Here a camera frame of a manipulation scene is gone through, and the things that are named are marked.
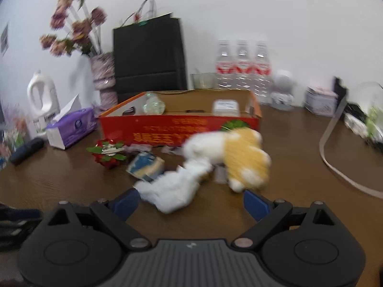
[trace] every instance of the plastic jug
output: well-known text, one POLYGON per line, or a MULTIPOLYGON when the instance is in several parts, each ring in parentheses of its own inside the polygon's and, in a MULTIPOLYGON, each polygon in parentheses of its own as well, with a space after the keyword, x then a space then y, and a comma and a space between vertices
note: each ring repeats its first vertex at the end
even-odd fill
POLYGON ((49 76, 42 75, 40 71, 37 71, 33 74, 26 93, 36 132, 38 136, 44 136, 47 125, 60 113, 60 105, 54 83, 49 76), (35 87, 39 91, 41 107, 36 104, 32 93, 35 87))

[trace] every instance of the water bottle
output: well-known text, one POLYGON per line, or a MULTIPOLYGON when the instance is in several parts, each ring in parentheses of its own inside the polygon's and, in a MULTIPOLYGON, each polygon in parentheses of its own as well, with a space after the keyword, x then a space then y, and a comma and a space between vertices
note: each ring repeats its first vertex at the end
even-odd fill
POLYGON ((236 88, 251 90, 252 62, 248 53, 248 43, 245 40, 238 40, 237 45, 236 88))
POLYGON ((220 40, 216 61, 216 76, 219 89, 235 89, 233 85, 234 64, 229 42, 220 40))
POLYGON ((271 79, 271 66, 267 53, 266 44, 259 42, 255 53, 254 61, 254 83, 253 91, 261 104, 270 103, 270 93, 273 87, 271 79))

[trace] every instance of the red cardboard box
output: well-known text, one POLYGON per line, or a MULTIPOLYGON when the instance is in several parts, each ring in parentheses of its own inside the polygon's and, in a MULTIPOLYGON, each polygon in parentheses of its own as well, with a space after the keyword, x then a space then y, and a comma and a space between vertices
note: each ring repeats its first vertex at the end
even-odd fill
POLYGON ((165 103, 162 115, 145 115, 142 110, 146 103, 145 93, 102 113, 99 119, 105 138, 123 140, 127 144, 179 146, 194 133, 220 130, 233 120, 241 120, 258 130, 262 116, 259 104, 250 91, 197 89, 156 94, 165 103), (241 116, 213 116, 213 103, 218 99, 236 100, 241 116))

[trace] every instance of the cable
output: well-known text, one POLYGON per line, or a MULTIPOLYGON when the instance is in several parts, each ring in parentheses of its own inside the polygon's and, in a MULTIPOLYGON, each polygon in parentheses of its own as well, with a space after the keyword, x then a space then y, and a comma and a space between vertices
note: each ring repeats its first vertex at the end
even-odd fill
MULTIPOLYGON (((369 84, 378 84, 381 89, 383 89, 383 86, 380 85, 378 82, 364 82, 355 87, 355 89, 359 88, 360 85, 369 85, 369 84)), ((319 141, 319 152, 321 154, 321 158, 324 161, 324 163, 336 174, 338 174, 340 177, 342 177, 344 180, 346 180, 348 183, 350 183, 353 187, 357 188, 358 190, 362 191, 363 193, 366 193, 368 195, 377 197, 379 199, 383 199, 383 192, 377 191, 365 186, 362 186, 361 184, 355 182, 354 180, 348 178, 344 173, 336 169, 334 166, 330 165, 329 162, 327 162, 326 157, 324 156, 324 146, 329 139, 332 131, 334 130, 337 122, 339 121, 340 117, 342 116, 342 113, 347 105, 347 96, 344 96, 342 101, 340 102, 338 109, 336 110, 334 117, 331 119, 329 125, 327 126, 326 130, 323 133, 323 136, 321 137, 321 140, 319 141)))

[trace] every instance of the plush toy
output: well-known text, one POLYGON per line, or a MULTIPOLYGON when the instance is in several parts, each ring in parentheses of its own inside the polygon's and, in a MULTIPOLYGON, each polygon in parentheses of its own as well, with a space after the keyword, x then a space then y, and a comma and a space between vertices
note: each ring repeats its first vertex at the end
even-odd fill
POLYGON ((186 159, 208 158, 212 165, 224 163, 228 184, 239 193, 260 188, 269 178, 271 159, 261 143, 261 134, 250 128, 199 133, 185 142, 183 154, 186 159))

